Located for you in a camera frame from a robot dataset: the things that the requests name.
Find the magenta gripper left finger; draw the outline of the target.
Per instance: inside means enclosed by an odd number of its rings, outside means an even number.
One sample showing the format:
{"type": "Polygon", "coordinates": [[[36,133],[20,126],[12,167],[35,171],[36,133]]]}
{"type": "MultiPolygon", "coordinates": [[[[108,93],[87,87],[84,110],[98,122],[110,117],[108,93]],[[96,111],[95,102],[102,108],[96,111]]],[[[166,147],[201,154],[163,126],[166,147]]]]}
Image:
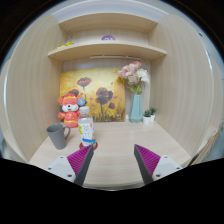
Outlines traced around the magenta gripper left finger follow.
{"type": "Polygon", "coordinates": [[[89,145],[72,153],[68,157],[59,156],[47,166],[46,170],[76,185],[82,186],[93,155],[94,149],[89,145]]]}

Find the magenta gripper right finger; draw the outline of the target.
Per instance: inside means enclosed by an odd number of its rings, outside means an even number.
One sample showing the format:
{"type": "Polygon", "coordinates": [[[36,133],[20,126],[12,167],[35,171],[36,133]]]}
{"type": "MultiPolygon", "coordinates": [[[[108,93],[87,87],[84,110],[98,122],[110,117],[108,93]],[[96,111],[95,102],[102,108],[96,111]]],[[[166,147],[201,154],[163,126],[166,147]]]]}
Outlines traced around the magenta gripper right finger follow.
{"type": "Polygon", "coordinates": [[[159,156],[137,144],[134,145],[134,155],[145,185],[182,169],[168,155],[159,156]]]}

